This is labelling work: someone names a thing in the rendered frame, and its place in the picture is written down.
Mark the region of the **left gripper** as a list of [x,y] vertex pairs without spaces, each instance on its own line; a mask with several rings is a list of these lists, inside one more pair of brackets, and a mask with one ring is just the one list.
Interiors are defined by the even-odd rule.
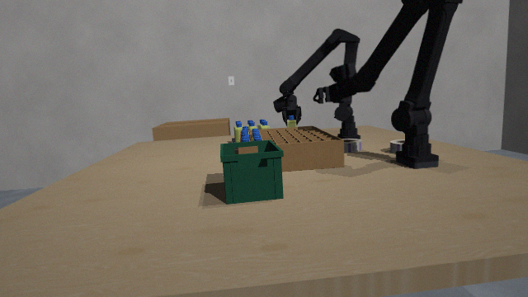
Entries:
[[[313,97],[313,100],[316,101],[319,104],[323,104],[323,99],[324,99],[323,93],[325,93],[325,95],[326,95],[325,102],[333,102],[333,103],[345,103],[345,102],[347,102],[346,98],[345,97],[341,97],[341,95],[339,94],[339,87],[338,87],[337,92],[334,92],[332,94],[329,93],[329,87],[320,87],[320,88],[317,89],[316,94]],[[318,95],[318,100],[315,99],[317,97],[317,95]]]

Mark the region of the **roll of labels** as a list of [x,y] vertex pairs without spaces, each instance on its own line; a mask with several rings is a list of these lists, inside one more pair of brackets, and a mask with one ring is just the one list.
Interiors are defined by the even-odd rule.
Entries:
[[397,139],[390,141],[390,152],[395,153],[402,151],[402,144],[405,143],[405,139]]
[[355,153],[362,150],[361,139],[344,139],[344,153]]

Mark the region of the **tan cardboard carton with grid dividers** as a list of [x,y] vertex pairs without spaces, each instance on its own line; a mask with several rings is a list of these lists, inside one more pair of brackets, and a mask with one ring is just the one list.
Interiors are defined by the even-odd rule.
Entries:
[[344,139],[317,127],[264,129],[259,134],[284,151],[282,172],[344,167]]

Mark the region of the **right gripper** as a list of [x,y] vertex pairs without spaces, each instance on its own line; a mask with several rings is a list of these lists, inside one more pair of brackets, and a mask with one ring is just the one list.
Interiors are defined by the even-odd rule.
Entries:
[[[286,104],[286,107],[281,108],[282,111],[282,117],[283,121],[287,122],[289,119],[289,116],[294,116],[294,119],[296,119],[296,125],[301,120],[301,106],[297,106],[297,103],[295,101],[288,101]],[[286,124],[287,126],[287,124]]]

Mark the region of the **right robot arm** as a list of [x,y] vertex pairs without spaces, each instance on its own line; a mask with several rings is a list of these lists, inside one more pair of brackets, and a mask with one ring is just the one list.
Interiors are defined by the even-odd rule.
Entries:
[[[338,42],[336,43],[336,41]],[[283,94],[283,97],[273,101],[277,113],[281,112],[282,107],[286,107],[288,101],[295,101],[297,103],[297,98],[293,95],[293,91],[332,52],[332,50],[337,48],[341,43],[345,43],[345,41],[346,49],[344,64],[354,64],[356,66],[356,55],[360,38],[350,32],[335,29],[325,42],[306,60],[306,62],[280,85],[280,93]],[[337,134],[337,137],[341,139],[361,138],[361,136],[357,134],[357,128],[355,128],[355,122],[353,122],[353,110],[350,107],[351,99],[352,96],[347,97],[345,103],[339,103],[339,107],[334,112],[334,118],[342,121],[340,134]]]

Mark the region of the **green crate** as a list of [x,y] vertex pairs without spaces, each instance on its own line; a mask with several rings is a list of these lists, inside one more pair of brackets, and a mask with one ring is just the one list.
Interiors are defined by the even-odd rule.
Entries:
[[[258,146],[258,153],[235,154],[234,148]],[[271,140],[220,144],[227,205],[284,199],[281,157]]]

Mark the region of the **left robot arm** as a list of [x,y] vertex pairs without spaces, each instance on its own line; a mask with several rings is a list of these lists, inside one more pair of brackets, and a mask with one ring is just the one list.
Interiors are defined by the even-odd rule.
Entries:
[[431,153],[428,134],[431,87],[450,23],[458,4],[463,0],[401,1],[403,7],[399,14],[358,73],[354,64],[343,64],[331,69],[329,75],[335,83],[329,86],[329,93],[337,92],[340,85],[339,94],[345,98],[358,92],[369,92],[384,66],[429,8],[412,81],[404,101],[400,101],[398,109],[393,112],[391,122],[397,131],[405,133],[405,143],[402,144],[402,151],[396,152],[396,157],[412,163],[435,162],[439,161],[439,155]]

